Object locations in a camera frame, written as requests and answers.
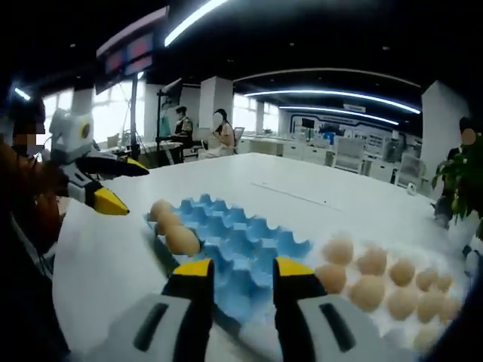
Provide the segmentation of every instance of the blue egg tray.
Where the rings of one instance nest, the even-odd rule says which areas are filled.
[[[202,243],[201,252],[193,257],[170,254],[170,261],[166,259],[165,237],[158,235],[156,254],[168,272],[190,260],[211,258],[215,264],[215,303],[223,314],[241,325],[272,303],[274,258],[286,256],[303,261],[312,249],[310,241],[297,243],[290,230],[271,229],[263,217],[246,217],[242,208],[228,207],[219,199],[212,201],[210,195],[202,195],[199,201],[185,199],[173,213],[196,233]],[[155,229],[155,222],[148,223]]]

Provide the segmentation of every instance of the computer monitor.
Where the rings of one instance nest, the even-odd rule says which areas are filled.
[[[302,127],[313,129],[315,127],[315,121],[309,118],[302,118]]]

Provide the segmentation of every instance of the brown egg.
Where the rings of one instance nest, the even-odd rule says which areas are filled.
[[[423,327],[413,341],[413,347],[418,352],[427,352],[436,342],[438,330],[436,328]]]
[[[363,311],[375,311],[384,298],[384,280],[363,275],[349,290],[349,299]]]
[[[158,216],[162,212],[171,212],[173,206],[165,201],[165,200],[158,200],[152,206],[149,212],[149,221],[156,221]]]
[[[340,265],[326,264],[319,266],[314,274],[329,294],[339,294],[346,285],[346,270]]]
[[[387,252],[381,247],[369,247],[363,256],[357,259],[361,274],[381,276],[386,270]]]
[[[438,272],[435,269],[428,268],[416,275],[416,285],[423,291],[427,292],[429,288],[438,280]]]
[[[161,212],[158,215],[158,225],[156,226],[158,235],[166,235],[166,230],[170,225],[181,225],[178,215],[166,211]]]
[[[333,238],[324,245],[322,253],[328,262],[345,266],[352,261],[354,245],[349,238]]]
[[[445,295],[437,290],[424,293],[417,302],[417,319],[421,323],[429,323],[443,306]]]
[[[452,283],[453,283],[453,278],[451,276],[443,275],[436,281],[435,286],[440,291],[446,293],[448,289],[450,289]]]
[[[195,233],[181,225],[170,225],[166,230],[166,245],[172,254],[193,256],[201,245]]]
[[[389,276],[392,281],[400,287],[406,287],[413,279],[416,268],[412,261],[408,259],[400,259],[389,270]]]
[[[458,298],[449,296],[443,301],[443,306],[439,311],[439,319],[443,324],[452,321],[461,309],[461,301]]]
[[[412,288],[398,288],[387,299],[387,309],[397,321],[404,321],[416,306],[417,291]]]

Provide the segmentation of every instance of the ceiling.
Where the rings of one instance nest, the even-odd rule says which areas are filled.
[[[21,81],[44,89],[92,84],[95,50],[108,38],[170,3],[169,20],[163,24],[168,33],[205,1],[124,0],[114,5],[86,0],[73,7],[72,2],[44,0],[29,9],[21,2],[13,4],[10,23],[22,26],[3,29],[10,53],[2,83]],[[317,70],[246,78],[235,83],[235,91],[316,87],[371,94],[420,108],[420,95],[439,79],[473,101],[478,98],[476,64],[481,54],[475,44],[481,39],[472,39],[478,22],[472,21],[475,11],[465,2],[231,0],[161,49],[148,79],[166,84],[183,77],[199,83],[212,75],[236,80],[312,68]],[[15,36],[6,36],[13,32]],[[343,103],[332,97],[268,100],[337,108]],[[409,119],[420,127],[420,116],[406,118],[407,113],[374,104],[368,105],[370,111]]]

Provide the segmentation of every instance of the person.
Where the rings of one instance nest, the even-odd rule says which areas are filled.
[[[457,155],[465,153],[465,147],[472,145],[476,138],[476,124],[467,117],[460,119],[460,135],[461,144],[458,147],[451,149],[446,157],[447,161],[453,160]],[[442,177],[444,186],[441,197],[435,204],[435,220],[446,229],[449,227],[449,221],[453,217],[453,210],[451,204],[454,200],[454,187],[446,182],[445,177]]]
[[[228,122],[226,111],[221,108],[218,109],[213,114],[213,119],[214,124],[218,124],[213,135],[218,141],[220,141],[220,146],[200,153],[198,157],[199,159],[229,156],[235,153],[235,132],[233,131],[232,125]]]
[[[188,109],[185,106],[181,106],[176,109],[178,122],[176,123],[172,140],[175,142],[181,142],[185,147],[191,147],[193,122],[186,115],[187,110]]]
[[[27,243],[40,256],[58,239],[61,221],[55,194],[66,188],[67,179],[55,164],[29,157],[36,134],[45,132],[40,97],[32,96],[25,104],[12,100],[0,121],[13,123],[12,133],[0,133],[2,353],[8,360],[62,361],[69,348],[57,323],[51,279],[35,265]]]

